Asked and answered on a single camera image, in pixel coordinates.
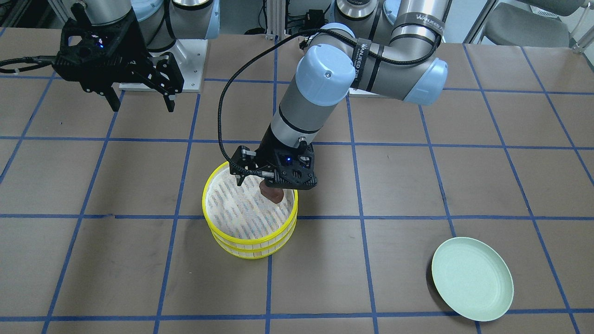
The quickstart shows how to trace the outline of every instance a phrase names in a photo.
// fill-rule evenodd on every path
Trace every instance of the yellow-rimmed basket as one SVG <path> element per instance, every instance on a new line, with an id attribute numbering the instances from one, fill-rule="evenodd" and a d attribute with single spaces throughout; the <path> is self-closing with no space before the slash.
<path id="1" fill-rule="evenodd" d="M 214 239 L 224 250 L 242 259 L 271 255 L 295 230 L 297 191 L 284 190 L 283 201 L 276 205 L 260 194 L 257 185 L 261 180 L 248 176 L 242 187 L 237 187 L 235 177 L 229 173 L 229 163 L 225 162 L 210 175 L 202 194 L 202 210 Z M 261 208 L 262 215 L 257 215 Z M 249 219 L 252 213 L 257 216 Z"/>

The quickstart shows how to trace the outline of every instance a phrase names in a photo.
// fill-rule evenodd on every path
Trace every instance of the light green plate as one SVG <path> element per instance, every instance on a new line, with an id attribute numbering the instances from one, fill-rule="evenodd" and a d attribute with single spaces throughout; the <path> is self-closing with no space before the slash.
<path id="1" fill-rule="evenodd" d="M 501 256 L 484 242 L 458 237 L 442 243 L 431 273 L 443 300 L 461 316 L 495 320 L 510 309 L 514 282 Z"/>

